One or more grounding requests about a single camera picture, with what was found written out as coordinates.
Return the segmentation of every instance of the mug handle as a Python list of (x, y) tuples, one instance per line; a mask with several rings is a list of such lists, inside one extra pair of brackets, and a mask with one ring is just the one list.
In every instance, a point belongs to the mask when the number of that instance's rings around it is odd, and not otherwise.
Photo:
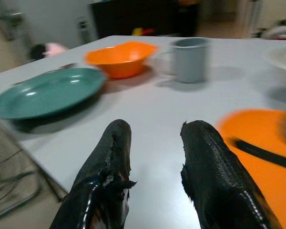
[(161, 52), (158, 52), (155, 57), (154, 57), (154, 65), (155, 65), (155, 68), (156, 69), (156, 73), (157, 75), (173, 75), (173, 71), (172, 71), (172, 68), (170, 66), (170, 70), (168, 71), (165, 71), (163, 70), (162, 66), (163, 66), (163, 60), (161, 59), (162, 56), (164, 55), (167, 55), (169, 53), (173, 53), (173, 50), (166, 50), (166, 51), (161, 51)]

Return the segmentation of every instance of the white table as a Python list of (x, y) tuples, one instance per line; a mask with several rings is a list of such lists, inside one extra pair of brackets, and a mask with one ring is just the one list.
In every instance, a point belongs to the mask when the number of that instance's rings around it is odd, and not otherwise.
[[(62, 65), (85, 66), (87, 51), (138, 40), (167, 49), (177, 38), (112, 36), (33, 62), (0, 74), (0, 93), (13, 83)], [(132, 128), (131, 180), (138, 181), (130, 192), (127, 229), (198, 229), (193, 204), (187, 198), (180, 171), (184, 163), (179, 136), (182, 123), (197, 119), (215, 124), (237, 109), (280, 108), (285, 103), (269, 95), (279, 79), (275, 68), (262, 55), (285, 46), (284, 41), (212, 40), (208, 83), (175, 83), (151, 69), (126, 80), (108, 82), (105, 93), (92, 107), (65, 120), (25, 134), (2, 122), (30, 156), (64, 189), (74, 178), (98, 143), (106, 126), (124, 119)]]

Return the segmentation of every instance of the green plate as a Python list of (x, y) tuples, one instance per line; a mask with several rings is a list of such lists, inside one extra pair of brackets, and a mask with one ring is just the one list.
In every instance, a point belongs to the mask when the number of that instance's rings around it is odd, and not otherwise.
[(0, 118), (46, 117), (71, 108), (97, 93), (105, 75), (89, 68), (45, 73), (0, 94)]

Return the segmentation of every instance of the orange bowl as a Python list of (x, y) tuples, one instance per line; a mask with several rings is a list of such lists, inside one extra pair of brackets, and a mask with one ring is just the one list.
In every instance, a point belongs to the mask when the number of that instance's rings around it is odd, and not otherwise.
[(144, 70), (144, 61), (157, 47), (143, 42), (126, 42), (86, 53), (87, 64), (96, 65), (111, 78), (127, 78)]

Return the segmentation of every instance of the table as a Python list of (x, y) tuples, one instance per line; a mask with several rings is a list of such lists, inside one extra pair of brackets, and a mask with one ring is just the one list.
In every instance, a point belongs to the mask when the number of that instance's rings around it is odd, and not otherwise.
[[(68, 63), (86, 66), (83, 56), (87, 51), (131, 40), (153, 43), (165, 50), (176, 39), (107, 37), (0, 73), (0, 93), (13, 83)], [(172, 77), (158, 74), (160, 66), (150, 59), (151, 67), (145, 73), (108, 82), (98, 101), (81, 112), (39, 126), (32, 133), (17, 131), (8, 122), (2, 124), (69, 191), (106, 126), (115, 119), (124, 119), (132, 128), (130, 178), (138, 181), (130, 191), (125, 228), (198, 229), (198, 217), (181, 184), (180, 171), (185, 161), (179, 136), (182, 123), (205, 120), (215, 125), (237, 109), (286, 109), (280, 95), (275, 97), (270, 93), (284, 88), (280, 77), (285, 73), (278, 72), (262, 58), (264, 52), (282, 46), (286, 46), (286, 41), (214, 39), (206, 84), (175, 83)]]

